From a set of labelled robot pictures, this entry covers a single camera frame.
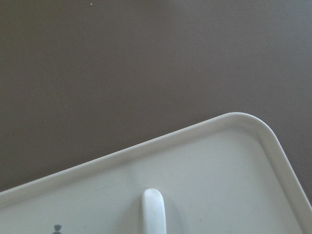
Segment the cream rabbit tray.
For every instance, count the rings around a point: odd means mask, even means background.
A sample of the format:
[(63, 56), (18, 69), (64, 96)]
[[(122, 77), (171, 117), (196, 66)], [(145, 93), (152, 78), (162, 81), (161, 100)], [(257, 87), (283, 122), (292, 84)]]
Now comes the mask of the cream rabbit tray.
[(143, 234), (142, 194), (167, 234), (309, 234), (312, 207), (271, 128), (228, 113), (0, 194), (3, 234)]

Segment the white plastic spoon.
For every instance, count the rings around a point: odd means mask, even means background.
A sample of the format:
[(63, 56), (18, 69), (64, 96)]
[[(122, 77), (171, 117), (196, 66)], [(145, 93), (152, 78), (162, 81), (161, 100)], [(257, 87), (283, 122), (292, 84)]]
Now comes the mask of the white plastic spoon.
[(147, 189), (142, 194), (142, 218), (144, 234), (166, 234), (164, 199), (160, 191)]

